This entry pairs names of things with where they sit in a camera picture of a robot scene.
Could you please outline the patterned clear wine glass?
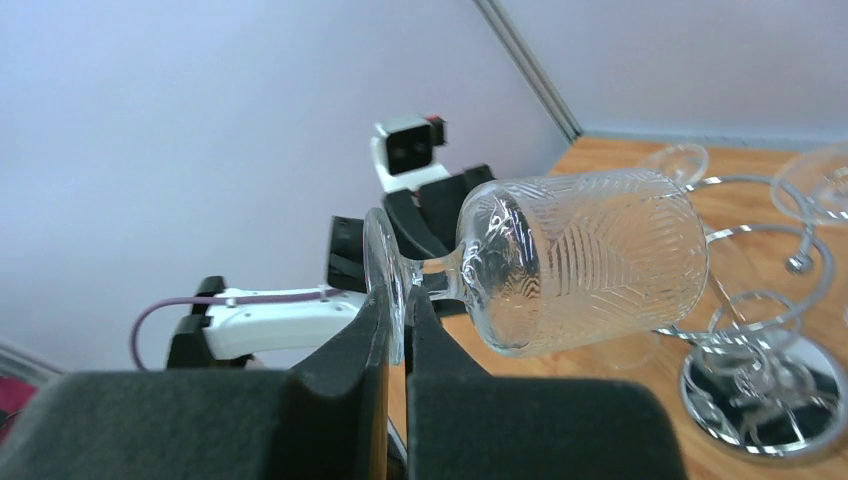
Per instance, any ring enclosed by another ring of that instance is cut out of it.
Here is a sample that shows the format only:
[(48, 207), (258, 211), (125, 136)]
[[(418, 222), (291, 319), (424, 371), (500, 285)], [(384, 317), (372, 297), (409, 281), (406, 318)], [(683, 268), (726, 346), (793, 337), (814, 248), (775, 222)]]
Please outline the patterned clear wine glass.
[(366, 284), (387, 296), (391, 363), (404, 358), (414, 288), (463, 303), (491, 350), (530, 357), (672, 326), (709, 273), (689, 197), (643, 168), (483, 183), (462, 204), (456, 240), (444, 256), (412, 260), (387, 213), (367, 213)]

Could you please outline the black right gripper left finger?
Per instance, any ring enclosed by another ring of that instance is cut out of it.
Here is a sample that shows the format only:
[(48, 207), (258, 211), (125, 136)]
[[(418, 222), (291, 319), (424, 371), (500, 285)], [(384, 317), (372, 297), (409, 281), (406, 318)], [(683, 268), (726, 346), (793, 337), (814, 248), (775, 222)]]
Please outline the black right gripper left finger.
[(1, 449), (5, 479), (383, 479), (391, 310), (288, 371), (89, 372), (41, 390)]

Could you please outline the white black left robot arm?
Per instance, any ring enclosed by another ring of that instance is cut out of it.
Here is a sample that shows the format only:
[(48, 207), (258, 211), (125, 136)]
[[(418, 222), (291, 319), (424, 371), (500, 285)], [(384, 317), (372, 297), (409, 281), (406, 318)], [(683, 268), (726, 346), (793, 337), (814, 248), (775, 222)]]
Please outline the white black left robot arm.
[[(416, 190), (386, 194), (383, 208), (401, 253), (429, 259), (452, 251), (463, 200), (492, 178), (490, 167), (482, 164)], [(363, 231), (361, 219), (333, 217), (325, 286), (272, 292), (271, 303), (262, 302), (262, 291), (229, 287), (220, 276), (204, 279), (172, 336), (166, 368), (243, 366), (259, 352), (324, 344), (363, 304)]]

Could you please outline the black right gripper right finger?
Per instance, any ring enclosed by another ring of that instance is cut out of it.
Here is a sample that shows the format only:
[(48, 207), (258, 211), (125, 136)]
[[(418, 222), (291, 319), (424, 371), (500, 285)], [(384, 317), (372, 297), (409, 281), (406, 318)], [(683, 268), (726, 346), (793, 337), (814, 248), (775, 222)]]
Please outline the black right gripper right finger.
[(412, 479), (683, 479), (671, 420), (625, 380), (495, 376), (443, 328), (427, 293), (405, 313)]

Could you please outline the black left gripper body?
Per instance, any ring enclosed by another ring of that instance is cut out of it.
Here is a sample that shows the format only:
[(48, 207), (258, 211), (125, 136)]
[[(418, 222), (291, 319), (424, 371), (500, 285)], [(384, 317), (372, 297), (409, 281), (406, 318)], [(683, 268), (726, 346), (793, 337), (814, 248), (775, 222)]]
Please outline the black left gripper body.
[[(403, 187), (384, 194), (378, 210), (390, 227), (397, 254), (382, 261), (386, 268), (382, 278), (402, 278), (402, 269), (414, 260), (439, 258), (453, 251), (465, 198), (474, 188), (493, 179), (490, 167), (481, 164), (444, 179), (427, 181), (420, 187)], [(326, 267), (329, 286), (367, 291), (364, 245), (363, 219), (332, 218)]]

